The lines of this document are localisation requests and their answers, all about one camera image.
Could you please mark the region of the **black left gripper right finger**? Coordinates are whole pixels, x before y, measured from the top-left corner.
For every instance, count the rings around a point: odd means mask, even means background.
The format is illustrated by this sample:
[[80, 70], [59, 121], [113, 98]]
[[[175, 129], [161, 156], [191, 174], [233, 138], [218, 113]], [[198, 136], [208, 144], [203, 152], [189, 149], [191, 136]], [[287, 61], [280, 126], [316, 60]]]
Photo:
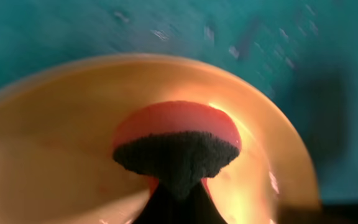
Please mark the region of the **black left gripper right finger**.
[[202, 182], [197, 183], [178, 209], [180, 224], [226, 224]]

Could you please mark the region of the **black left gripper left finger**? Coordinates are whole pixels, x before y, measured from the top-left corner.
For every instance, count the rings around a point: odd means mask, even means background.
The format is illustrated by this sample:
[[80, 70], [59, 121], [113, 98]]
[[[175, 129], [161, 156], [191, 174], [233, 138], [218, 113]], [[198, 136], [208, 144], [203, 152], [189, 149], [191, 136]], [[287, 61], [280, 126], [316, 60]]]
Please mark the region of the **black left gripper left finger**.
[[174, 224], [177, 219], [178, 201], [162, 184], [149, 198], [132, 224]]

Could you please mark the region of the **green and red sponge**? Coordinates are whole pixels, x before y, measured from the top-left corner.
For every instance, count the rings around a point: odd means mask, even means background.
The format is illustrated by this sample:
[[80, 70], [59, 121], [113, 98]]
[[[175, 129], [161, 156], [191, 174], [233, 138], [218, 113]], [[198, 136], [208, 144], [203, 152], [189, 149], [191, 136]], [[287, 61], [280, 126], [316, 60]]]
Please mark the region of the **green and red sponge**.
[[183, 200], [240, 153], [241, 135], [225, 112], [189, 101], [166, 101], [130, 114], [116, 129], [112, 158], [152, 177]]

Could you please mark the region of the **yellow plate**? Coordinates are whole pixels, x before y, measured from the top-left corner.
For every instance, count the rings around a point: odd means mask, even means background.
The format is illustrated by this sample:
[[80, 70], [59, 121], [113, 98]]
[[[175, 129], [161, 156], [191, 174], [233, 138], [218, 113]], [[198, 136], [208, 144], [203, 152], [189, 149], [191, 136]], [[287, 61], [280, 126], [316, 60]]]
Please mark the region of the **yellow plate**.
[[112, 160], [118, 124], [162, 101], [228, 114], [240, 156], [207, 180], [229, 223], [271, 223], [277, 208], [319, 210], [301, 137], [265, 95], [203, 62], [164, 55], [98, 57], [33, 75], [0, 91], [0, 223], [129, 223], [146, 180]]

